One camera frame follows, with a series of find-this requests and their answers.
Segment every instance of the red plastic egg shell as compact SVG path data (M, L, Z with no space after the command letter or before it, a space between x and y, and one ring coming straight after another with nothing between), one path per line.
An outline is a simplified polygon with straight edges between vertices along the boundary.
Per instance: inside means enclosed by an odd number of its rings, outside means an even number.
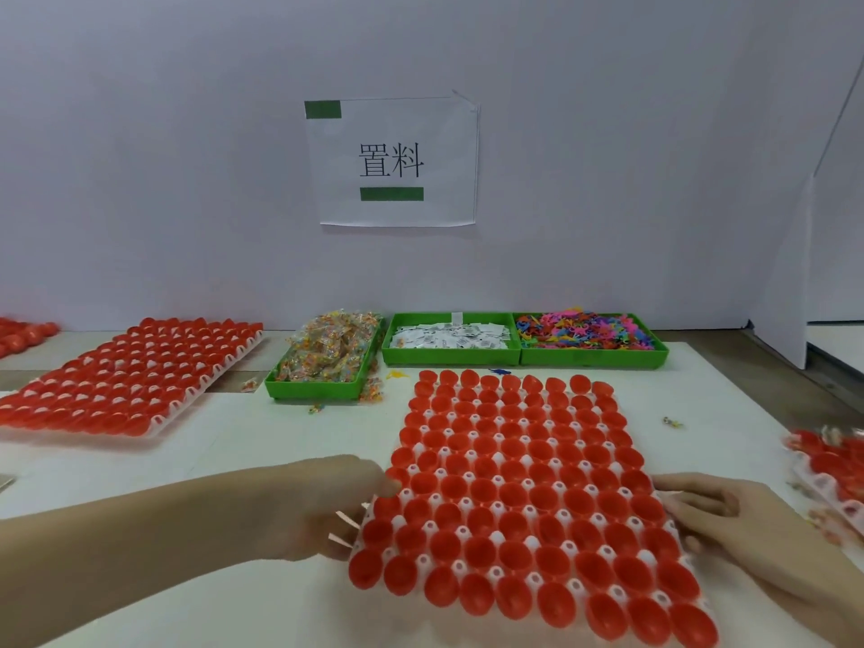
M156 435L263 335L260 323L144 319L0 398L0 427Z
M482 616L587 624L605 641L717 644L674 522L612 387L424 370L351 552L354 586Z
M797 449L793 453L792 471L864 536L864 448L852 446L833 452Z

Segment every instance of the green tray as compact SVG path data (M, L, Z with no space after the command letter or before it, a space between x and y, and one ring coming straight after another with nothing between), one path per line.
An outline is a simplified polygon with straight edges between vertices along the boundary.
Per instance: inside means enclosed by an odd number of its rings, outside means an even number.
M519 316L540 315L544 312L513 314L513 324ZM601 314L603 316L621 313ZM666 363L669 348L648 329L639 316L630 316L654 344L654 350L588 350L585 348L522 348L520 363L525 366L567 366L569 368L642 368L657 369Z
M386 321L382 319L375 331L372 344L366 349L363 362L360 364L360 372L353 382L277 382L275 376L279 364L285 359L283 355L265 379L267 392L274 400L357 400L363 391L363 385L369 378L369 366L378 353L385 326Z
M431 314L396 314L383 339L383 362L388 366L515 366L519 363L519 335L513 314L503 312L465 312L463 323L498 323L510 329L510 340L506 350L484 350L483 348L391 348L393 334L398 327L406 325L426 325L431 323L448 323L452 315L449 312Z

